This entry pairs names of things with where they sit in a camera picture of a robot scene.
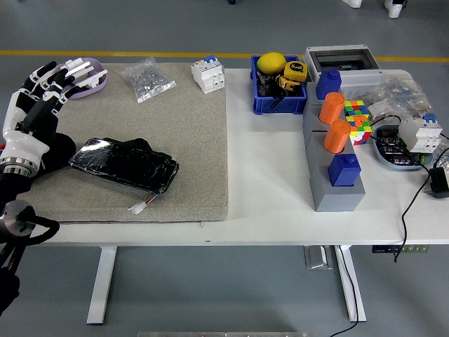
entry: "smartphone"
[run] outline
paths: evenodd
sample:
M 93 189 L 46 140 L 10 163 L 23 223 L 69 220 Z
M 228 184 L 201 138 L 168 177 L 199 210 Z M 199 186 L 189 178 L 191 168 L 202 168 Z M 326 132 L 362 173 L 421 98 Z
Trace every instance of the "smartphone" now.
M 156 194 L 168 189 L 179 169 L 179 164 L 167 154 L 109 138 L 89 139 L 69 164 L 94 176 Z

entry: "robotic hand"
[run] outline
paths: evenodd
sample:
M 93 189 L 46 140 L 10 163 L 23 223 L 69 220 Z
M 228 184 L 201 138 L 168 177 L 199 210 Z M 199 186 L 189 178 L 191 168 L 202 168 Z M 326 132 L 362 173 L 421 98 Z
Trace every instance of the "robotic hand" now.
M 94 59 L 50 62 L 11 96 L 0 154 L 0 243 L 6 243 L 0 252 L 0 315 L 19 294 L 15 271 L 26 246 L 40 244 L 59 230 L 57 221 L 37 216 L 31 204 L 16 198 L 30 190 L 35 177 L 67 165 L 75 154 L 73 140 L 56 132 L 57 114 L 69 98 L 100 90 L 106 73 Z M 48 230 L 31 238 L 35 225 Z M 9 255 L 8 265 L 1 267 Z

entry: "gray floor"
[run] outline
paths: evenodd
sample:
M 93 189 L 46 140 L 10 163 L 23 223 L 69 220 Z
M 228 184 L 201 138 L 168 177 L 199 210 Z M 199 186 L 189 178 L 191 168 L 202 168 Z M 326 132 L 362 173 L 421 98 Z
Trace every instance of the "gray floor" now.
M 375 56 L 449 57 L 449 3 L 411 0 L 390 20 L 381 0 L 27 1 L 0 8 L 0 115 L 26 76 L 54 57 L 86 51 L 100 62 L 143 57 L 96 51 L 303 54 L 308 46 L 367 44 Z M 6 55 L 4 51 L 35 51 Z M 225 67 L 249 59 L 220 58 Z M 157 58 L 193 62 L 198 58 Z M 382 61 L 409 71 L 449 133 L 449 62 Z M 368 321 L 346 336 L 449 336 L 447 246 L 373 255 L 353 247 Z M 338 271 L 305 269 L 302 247 L 120 248 L 104 326 L 86 326 L 99 248 L 28 249 L 21 295 L 0 318 L 0 336 L 136 336 L 139 331 L 306 331 L 349 327 Z

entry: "gray plastic block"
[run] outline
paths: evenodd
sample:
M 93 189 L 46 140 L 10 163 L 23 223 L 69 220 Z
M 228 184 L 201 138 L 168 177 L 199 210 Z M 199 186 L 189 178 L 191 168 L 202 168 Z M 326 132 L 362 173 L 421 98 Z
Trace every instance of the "gray plastic block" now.
M 318 82 L 307 82 L 307 102 L 311 105 L 323 105 L 324 100 L 316 96 L 316 85 Z
M 310 135 L 314 131 L 325 131 L 329 130 L 329 125 L 324 124 L 319 119 L 321 112 L 321 107 L 323 107 L 324 100 L 319 100 L 316 97 L 316 83 L 307 83 L 307 103 L 304 107 L 303 112 L 303 122 L 302 122 L 302 132 L 304 134 L 304 144 L 307 148 L 309 144 Z M 345 120 L 344 110 L 342 109 L 340 113 L 340 119 Z
M 315 211 L 336 212 L 353 211 L 365 195 L 362 180 L 357 177 L 353 186 L 334 187 L 330 183 L 328 167 L 334 157 L 323 146 L 325 132 L 312 132 L 309 146 L 306 148 L 309 165 L 310 187 L 314 198 Z M 342 154 L 354 153 L 348 138 Z
M 306 105 L 303 114 L 302 133 L 304 134 L 304 144 L 307 149 L 312 132 L 328 132 L 329 125 L 319 120 L 322 105 Z

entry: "robot finger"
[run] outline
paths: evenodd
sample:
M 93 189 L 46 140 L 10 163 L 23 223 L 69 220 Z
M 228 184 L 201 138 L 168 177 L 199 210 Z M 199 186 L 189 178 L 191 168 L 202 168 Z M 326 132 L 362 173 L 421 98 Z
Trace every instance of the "robot finger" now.
M 23 82 L 22 89 L 25 89 L 28 92 L 34 90 L 34 87 L 38 84 L 39 80 L 47 73 L 52 72 L 58 64 L 55 61 L 51 61 L 46 65 L 40 67 L 38 70 L 35 70 L 32 74 L 28 76 L 28 78 Z
M 82 90 L 79 86 L 74 86 L 73 88 L 70 88 L 68 91 L 63 93 L 58 100 L 58 103 L 56 103 L 55 107 L 53 108 L 53 114 L 57 114 L 61 109 L 62 106 L 71 98 L 74 94 L 79 93 Z
M 22 125 L 20 126 L 21 131 L 30 133 L 45 127 L 43 124 L 44 121 L 47 120 L 47 116 L 53 112 L 59 102 L 66 73 L 67 70 L 62 70 L 55 75 L 48 90 L 23 119 Z

